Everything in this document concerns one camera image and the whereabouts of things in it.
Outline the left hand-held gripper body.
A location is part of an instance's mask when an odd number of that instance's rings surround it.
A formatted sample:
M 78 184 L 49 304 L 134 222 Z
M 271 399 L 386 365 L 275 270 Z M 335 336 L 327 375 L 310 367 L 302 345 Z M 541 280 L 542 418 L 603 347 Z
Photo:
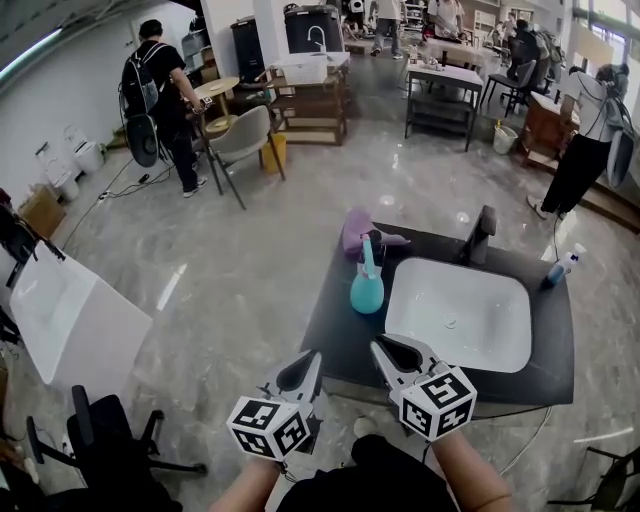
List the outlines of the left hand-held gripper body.
M 241 396 L 226 421 L 238 448 L 270 461 L 312 454 L 321 425 L 314 413 L 319 388 L 283 391 L 271 381 L 259 390 L 260 397 Z

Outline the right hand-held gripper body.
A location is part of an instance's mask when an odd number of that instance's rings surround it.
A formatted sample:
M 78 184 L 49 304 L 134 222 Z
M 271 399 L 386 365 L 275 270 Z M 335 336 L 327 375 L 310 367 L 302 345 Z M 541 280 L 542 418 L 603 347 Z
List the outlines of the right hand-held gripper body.
M 471 421 L 477 390 L 464 372 L 442 360 L 426 373 L 401 377 L 389 392 L 400 423 L 434 442 Z

